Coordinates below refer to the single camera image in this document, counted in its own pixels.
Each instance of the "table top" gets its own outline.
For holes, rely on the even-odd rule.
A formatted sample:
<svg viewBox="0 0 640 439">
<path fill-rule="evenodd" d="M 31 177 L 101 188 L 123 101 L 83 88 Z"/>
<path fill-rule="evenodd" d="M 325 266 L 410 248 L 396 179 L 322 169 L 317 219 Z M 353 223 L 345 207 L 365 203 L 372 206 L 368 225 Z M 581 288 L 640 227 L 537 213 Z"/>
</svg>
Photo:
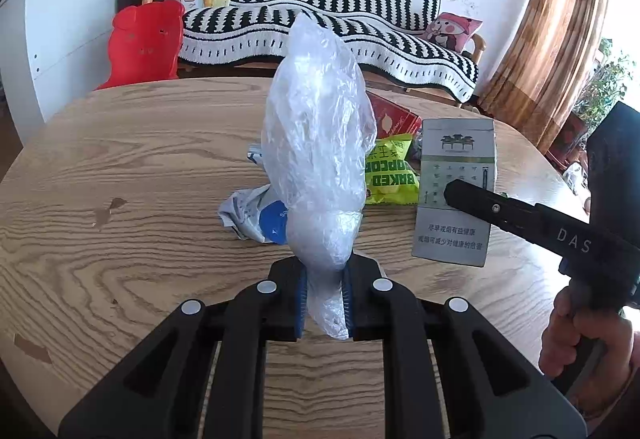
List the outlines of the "table top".
<svg viewBox="0 0 640 439">
<path fill-rule="evenodd" d="M 233 298 L 290 255 L 239 241 L 217 215 L 234 190 L 268 182 L 246 150 L 260 138 L 270 83 L 189 79 L 94 92 L 53 117 L 12 165 L 0 185 L 0 356 L 52 430 L 180 302 Z M 424 118 L 478 116 L 376 92 Z M 585 219 L 523 136 L 500 122 L 495 132 L 496 191 Z M 419 297 L 466 297 L 537 363 L 567 283 L 559 257 L 494 227 L 484 268 L 417 259 L 414 225 L 415 207 L 366 207 L 355 249 Z M 309 319 L 302 340 L 270 343 L 265 437 L 381 438 L 383 408 L 381 343 L 340 342 Z"/>
</svg>

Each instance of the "orange curtain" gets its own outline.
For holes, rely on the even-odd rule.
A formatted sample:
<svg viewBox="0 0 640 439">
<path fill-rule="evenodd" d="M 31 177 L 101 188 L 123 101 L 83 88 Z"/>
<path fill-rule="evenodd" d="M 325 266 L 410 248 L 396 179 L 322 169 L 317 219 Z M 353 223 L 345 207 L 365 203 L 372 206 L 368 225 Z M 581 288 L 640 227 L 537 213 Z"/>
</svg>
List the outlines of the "orange curtain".
<svg viewBox="0 0 640 439">
<path fill-rule="evenodd" d="M 593 66 L 608 0 L 530 0 L 480 106 L 543 154 Z"/>
</svg>

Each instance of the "pillow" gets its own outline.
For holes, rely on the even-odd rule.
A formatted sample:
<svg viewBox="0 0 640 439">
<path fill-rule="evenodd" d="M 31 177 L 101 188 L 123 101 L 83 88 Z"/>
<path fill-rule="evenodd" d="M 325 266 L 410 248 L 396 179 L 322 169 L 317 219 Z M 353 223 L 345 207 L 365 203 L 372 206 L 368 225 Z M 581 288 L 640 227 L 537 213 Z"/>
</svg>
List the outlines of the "pillow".
<svg viewBox="0 0 640 439">
<path fill-rule="evenodd" d="M 479 28 L 482 20 L 474 20 L 453 13 L 441 13 L 421 35 L 427 42 L 462 53 L 466 43 Z"/>
</svg>

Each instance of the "black and white blanket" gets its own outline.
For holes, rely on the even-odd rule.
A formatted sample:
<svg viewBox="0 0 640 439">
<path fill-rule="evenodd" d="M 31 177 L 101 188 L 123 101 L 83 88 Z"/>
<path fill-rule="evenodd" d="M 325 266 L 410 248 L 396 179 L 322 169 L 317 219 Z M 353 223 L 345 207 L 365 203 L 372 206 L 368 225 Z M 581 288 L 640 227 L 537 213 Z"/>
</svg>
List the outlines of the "black and white blanket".
<svg viewBox="0 0 640 439">
<path fill-rule="evenodd" d="M 440 0 L 232 0 L 227 8 L 184 15 L 180 57 L 201 64 L 284 57 L 289 29 L 302 12 L 338 34 L 366 68 L 404 86 L 445 88 L 465 102 L 478 66 L 417 37 L 439 10 Z"/>
</svg>

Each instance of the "green stripe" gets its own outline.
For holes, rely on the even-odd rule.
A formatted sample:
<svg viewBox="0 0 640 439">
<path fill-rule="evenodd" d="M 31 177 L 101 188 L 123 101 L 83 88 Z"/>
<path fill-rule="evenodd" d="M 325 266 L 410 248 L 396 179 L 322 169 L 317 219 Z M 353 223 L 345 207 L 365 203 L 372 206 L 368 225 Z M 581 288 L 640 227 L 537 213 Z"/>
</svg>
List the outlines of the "green stripe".
<svg viewBox="0 0 640 439">
<path fill-rule="evenodd" d="M 452 163 L 494 163 L 494 158 L 470 158 L 468 156 L 422 156 L 423 161 L 443 161 Z"/>
</svg>

